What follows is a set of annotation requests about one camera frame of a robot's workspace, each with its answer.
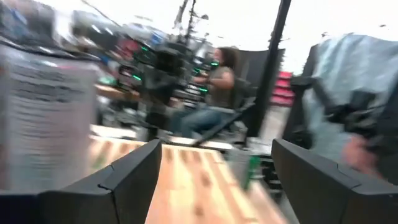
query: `long hair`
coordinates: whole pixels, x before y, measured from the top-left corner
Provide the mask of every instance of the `long hair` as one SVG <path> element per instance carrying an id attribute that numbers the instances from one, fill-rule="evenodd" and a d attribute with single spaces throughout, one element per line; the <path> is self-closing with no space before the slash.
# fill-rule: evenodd
<path id="1" fill-rule="evenodd" d="M 239 51 L 232 47 L 219 47 L 218 50 L 221 51 L 221 56 L 223 57 L 223 62 L 220 66 L 235 70 L 239 60 Z"/>

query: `gray jacket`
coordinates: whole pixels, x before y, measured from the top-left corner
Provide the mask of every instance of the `gray jacket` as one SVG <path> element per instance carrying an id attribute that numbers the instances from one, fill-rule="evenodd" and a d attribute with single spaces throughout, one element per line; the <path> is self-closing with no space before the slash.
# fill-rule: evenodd
<path id="1" fill-rule="evenodd" d="M 398 74 L 398 42 L 368 35 L 346 34 L 320 43 L 313 76 L 322 78 L 323 85 L 337 103 L 347 103 L 355 89 L 375 91 L 377 105 L 383 104 L 396 84 Z M 313 151 L 341 162 L 341 151 L 349 134 L 341 125 L 323 119 L 323 107 L 312 90 L 304 96 L 305 114 L 314 134 Z"/>

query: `red shelf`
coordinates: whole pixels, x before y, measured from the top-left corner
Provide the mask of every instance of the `red shelf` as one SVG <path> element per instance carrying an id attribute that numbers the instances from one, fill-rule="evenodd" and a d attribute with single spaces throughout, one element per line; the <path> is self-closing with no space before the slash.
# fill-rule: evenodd
<path id="1" fill-rule="evenodd" d="M 290 89 L 291 72 L 280 72 L 278 80 L 276 81 L 274 92 L 272 94 L 271 102 L 276 106 L 290 107 L 293 103 L 294 94 Z"/>

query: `white ceiling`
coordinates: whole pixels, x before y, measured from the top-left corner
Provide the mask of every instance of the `white ceiling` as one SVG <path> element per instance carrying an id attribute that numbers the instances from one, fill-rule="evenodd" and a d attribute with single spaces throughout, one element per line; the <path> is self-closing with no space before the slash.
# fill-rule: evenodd
<path id="1" fill-rule="evenodd" d="M 63 17 L 74 9 L 94 12 L 80 0 L 38 0 L 56 7 Z M 183 0 L 87 0 L 116 22 L 123 24 L 134 15 L 150 17 L 160 29 L 168 29 Z M 199 14 L 209 15 L 209 33 L 223 36 L 246 50 L 263 50 L 275 23 L 279 0 L 197 0 Z M 346 32 L 367 29 L 398 21 L 391 0 L 293 0 L 284 36 L 314 41 L 328 31 Z"/>

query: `blue jeans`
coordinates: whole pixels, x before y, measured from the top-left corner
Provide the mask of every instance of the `blue jeans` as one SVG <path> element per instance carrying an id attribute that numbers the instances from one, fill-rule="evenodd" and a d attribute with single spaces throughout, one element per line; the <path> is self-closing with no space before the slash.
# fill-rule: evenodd
<path id="1" fill-rule="evenodd" d="M 184 116 L 181 120 L 183 138 L 192 138 L 193 133 L 207 131 L 223 122 L 227 114 L 221 111 L 202 108 Z"/>
<path id="2" fill-rule="evenodd" d="M 184 117 L 186 117 L 196 111 L 197 110 L 186 110 L 186 109 L 174 111 L 174 113 L 170 119 L 169 131 L 173 132 L 174 135 L 179 136 L 182 131 L 181 130 L 182 119 L 184 119 Z"/>

